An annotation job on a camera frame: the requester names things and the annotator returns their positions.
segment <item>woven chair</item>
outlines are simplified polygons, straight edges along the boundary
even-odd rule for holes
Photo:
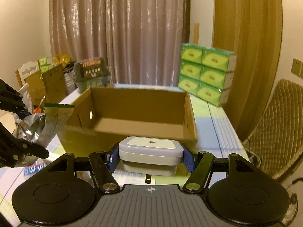
[[[257,127],[243,142],[257,154],[261,170],[280,178],[303,152],[303,87],[281,79]]]

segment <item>circular pad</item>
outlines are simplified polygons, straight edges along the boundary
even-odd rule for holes
[[[260,186],[244,184],[234,189],[234,197],[244,204],[257,205],[267,200],[268,192]]]
[[[74,177],[30,178],[13,193],[12,204],[22,221],[63,225],[89,211],[95,201],[93,187]]]
[[[46,184],[37,188],[34,198],[44,204],[55,204],[65,200],[69,195],[67,187],[61,184]]]
[[[207,192],[210,208],[223,219],[242,225],[278,222],[289,206],[287,191],[271,178],[251,173],[249,177],[227,177]]]

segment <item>blue gripper pad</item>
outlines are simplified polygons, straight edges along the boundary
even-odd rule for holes
[[[182,162],[185,165],[187,171],[189,173],[193,173],[194,170],[196,169],[196,164],[194,162],[194,156],[183,145],[182,145],[182,147],[183,147]]]
[[[111,173],[113,173],[115,171],[119,162],[120,162],[119,146],[117,146],[116,149],[111,153],[109,163],[107,165],[107,167]]]

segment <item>open cardboard box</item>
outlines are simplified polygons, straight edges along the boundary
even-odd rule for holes
[[[38,106],[45,96],[45,102],[59,103],[66,97],[66,84],[63,75],[62,64],[59,64],[47,72],[37,71],[25,78],[29,84],[29,94],[32,104]]]
[[[196,146],[194,114],[186,92],[92,87],[73,104],[75,110],[58,137],[66,152],[76,157],[107,151],[128,136]]]

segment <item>metal screw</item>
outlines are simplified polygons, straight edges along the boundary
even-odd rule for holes
[[[188,183],[188,184],[186,184],[185,187],[186,187],[188,190],[192,190],[192,191],[200,189],[200,185],[197,184],[197,183]]]
[[[102,185],[102,188],[108,191],[113,191],[117,188],[117,184],[115,183],[105,183]]]

